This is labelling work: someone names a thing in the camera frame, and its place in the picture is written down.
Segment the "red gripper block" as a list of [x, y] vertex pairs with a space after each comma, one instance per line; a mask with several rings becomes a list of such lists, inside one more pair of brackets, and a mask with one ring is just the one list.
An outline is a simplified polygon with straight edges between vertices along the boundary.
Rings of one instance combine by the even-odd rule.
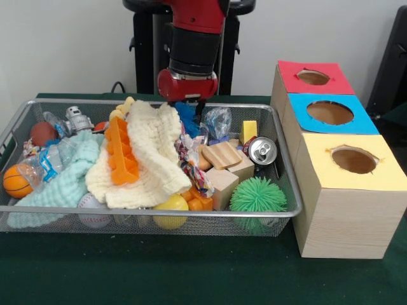
[[158, 92], [167, 102], [198, 100], [194, 122], [200, 125], [205, 100], [217, 91], [218, 80], [214, 72], [210, 76], [189, 76], [170, 69], [158, 73]]

